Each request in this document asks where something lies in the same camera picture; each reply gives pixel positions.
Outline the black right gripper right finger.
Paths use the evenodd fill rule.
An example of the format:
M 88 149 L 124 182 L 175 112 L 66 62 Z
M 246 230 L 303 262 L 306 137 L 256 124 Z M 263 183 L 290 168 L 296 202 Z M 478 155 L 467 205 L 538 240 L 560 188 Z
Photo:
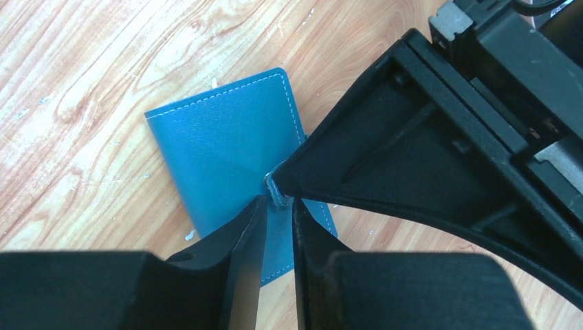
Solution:
M 505 270 L 484 254 L 355 252 L 293 204 L 300 329 L 531 329 Z

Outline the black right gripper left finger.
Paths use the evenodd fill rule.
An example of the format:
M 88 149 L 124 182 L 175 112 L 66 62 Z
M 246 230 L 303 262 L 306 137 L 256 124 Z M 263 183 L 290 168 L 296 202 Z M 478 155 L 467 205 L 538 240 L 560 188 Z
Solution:
M 1 255 L 2 329 L 253 329 L 267 232 L 259 195 L 166 260 L 146 251 Z

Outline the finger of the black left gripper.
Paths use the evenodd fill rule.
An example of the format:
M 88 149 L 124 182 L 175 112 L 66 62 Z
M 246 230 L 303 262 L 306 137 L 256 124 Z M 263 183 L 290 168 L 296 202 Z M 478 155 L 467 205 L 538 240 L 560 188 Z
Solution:
M 288 197 L 415 221 L 493 252 L 582 306 L 582 197 L 522 172 L 525 141 L 411 29 L 273 174 Z

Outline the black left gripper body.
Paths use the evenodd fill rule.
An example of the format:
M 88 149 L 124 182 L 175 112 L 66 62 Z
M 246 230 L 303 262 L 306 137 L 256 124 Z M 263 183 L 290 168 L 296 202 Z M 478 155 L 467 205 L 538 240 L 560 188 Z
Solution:
M 529 142 L 518 164 L 555 194 L 582 192 L 582 2 L 446 1 L 428 23 Z

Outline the blue leather card holder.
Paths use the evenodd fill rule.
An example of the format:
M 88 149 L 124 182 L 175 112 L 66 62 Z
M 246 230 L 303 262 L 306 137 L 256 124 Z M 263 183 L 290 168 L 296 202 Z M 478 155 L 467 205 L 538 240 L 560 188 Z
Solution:
M 270 178 L 306 139 L 286 71 L 269 69 L 147 111 L 145 118 L 199 236 L 265 195 L 261 282 L 292 271 L 292 203 Z

